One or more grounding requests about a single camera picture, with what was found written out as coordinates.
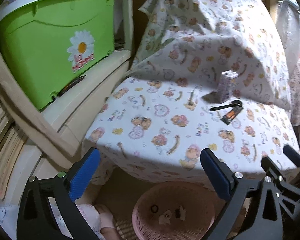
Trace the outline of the purple checkered carton box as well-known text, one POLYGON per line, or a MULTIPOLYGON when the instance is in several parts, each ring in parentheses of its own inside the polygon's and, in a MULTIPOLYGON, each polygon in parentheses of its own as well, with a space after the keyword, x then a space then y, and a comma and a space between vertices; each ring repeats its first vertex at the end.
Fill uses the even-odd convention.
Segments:
POLYGON ((219 103, 223 103, 230 98, 237 84, 238 76, 239 74, 233 70, 227 70, 221 73, 217 86, 217 99, 219 103))

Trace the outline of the green plastic storage box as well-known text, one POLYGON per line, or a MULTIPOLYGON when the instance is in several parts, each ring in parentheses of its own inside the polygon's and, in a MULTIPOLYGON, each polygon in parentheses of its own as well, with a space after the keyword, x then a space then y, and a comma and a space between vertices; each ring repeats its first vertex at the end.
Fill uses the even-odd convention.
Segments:
POLYGON ((1 54, 37 109, 114 51, 114 2, 16 0, 0 10, 1 54))

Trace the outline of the black plastic spoon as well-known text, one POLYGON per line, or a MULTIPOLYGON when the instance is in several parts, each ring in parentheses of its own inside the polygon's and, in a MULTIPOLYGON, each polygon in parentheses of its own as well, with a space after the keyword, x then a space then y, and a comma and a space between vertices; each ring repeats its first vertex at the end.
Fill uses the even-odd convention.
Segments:
POLYGON ((242 102, 240 100, 234 100, 232 102, 230 102, 229 104, 226 104, 226 105, 221 105, 221 106, 216 106, 216 107, 211 107, 210 108, 210 111, 218 111, 218 110, 221 110, 221 109, 226 109, 226 108, 234 108, 236 106, 242 106, 242 102))

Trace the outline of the small white tube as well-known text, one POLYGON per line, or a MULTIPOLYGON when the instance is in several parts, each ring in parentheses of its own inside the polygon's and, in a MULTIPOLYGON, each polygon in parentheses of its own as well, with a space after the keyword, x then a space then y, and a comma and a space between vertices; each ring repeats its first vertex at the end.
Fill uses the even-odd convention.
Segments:
POLYGON ((190 105, 190 106, 193 105, 193 96, 194 96, 194 91, 191 92, 189 100, 188 100, 188 105, 190 105))

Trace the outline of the pink plastic waste basket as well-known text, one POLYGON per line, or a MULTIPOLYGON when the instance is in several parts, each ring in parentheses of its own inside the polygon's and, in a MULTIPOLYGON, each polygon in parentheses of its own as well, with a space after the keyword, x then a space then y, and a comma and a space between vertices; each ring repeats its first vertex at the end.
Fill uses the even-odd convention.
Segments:
POLYGON ((215 220, 208 190, 186 182, 166 182, 146 191, 132 213, 138 239, 201 239, 215 220))

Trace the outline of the bear print bed sheet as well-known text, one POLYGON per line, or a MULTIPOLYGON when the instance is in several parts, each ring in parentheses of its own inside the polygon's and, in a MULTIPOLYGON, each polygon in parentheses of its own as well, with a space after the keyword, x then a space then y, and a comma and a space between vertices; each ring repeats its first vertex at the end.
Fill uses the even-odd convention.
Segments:
POLYGON ((288 178, 298 168, 283 154, 298 149, 288 111, 289 73, 283 46, 261 0, 147 0, 149 22, 126 78, 88 129, 84 144, 101 153, 92 183, 103 185, 115 167, 153 183, 206 184, 204 148, 232 171, 264 174, 269 157, 288 178), (239 74, 219 103, 221 73, 239 74), (188 105, 194 91, 193 105, 188 105), (221 118, 242 102, 229 124, 221 118))

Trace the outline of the cream wooden shelf unit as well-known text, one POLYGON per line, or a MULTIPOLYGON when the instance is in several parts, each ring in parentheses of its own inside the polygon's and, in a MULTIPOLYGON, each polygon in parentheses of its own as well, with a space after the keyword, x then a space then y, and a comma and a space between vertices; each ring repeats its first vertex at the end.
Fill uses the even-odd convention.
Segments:
MULTIPOLYGON (((79 84, 57 98, 41 114, 62 139, 74 147, 72 162, 80 158, 81 143, 105 99, 115 84, 128 70, 133 54, 133 0, 122 0, 124 48, 114 51, 86 72, 79 84)), ((21 200, 27 179, 35 175, 40 179, 53 177, 62 168, 54 164, 34 142, 23 146, 13 168, 4 199, 0 207, 17 205, 21 200)))

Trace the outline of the black orange snack wrapper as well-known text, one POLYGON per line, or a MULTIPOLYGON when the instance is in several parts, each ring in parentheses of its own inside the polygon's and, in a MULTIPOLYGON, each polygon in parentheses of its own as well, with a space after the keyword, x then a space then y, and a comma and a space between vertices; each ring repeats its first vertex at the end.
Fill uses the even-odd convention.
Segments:
POLYGON ((236 106, 234 107, 232 110, 230 110, 228 113, 226 113, 226 115, 224 115, 221 118, 221 121, 224 122, 225 124, 229 125, 236 116, 239 115, 239 113, 241 113, 241 111, 243 111, 244 107, 242 106, 236 106))

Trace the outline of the pink patterned curtain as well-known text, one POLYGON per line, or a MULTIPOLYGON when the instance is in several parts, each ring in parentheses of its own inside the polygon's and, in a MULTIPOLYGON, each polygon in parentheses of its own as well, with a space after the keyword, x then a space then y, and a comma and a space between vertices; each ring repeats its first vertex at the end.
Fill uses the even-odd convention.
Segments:
POLYGON ((300 9, 289 0, 279 2, 276 28, 285 51, 291 92, 293 126, 300 126, 300 9))

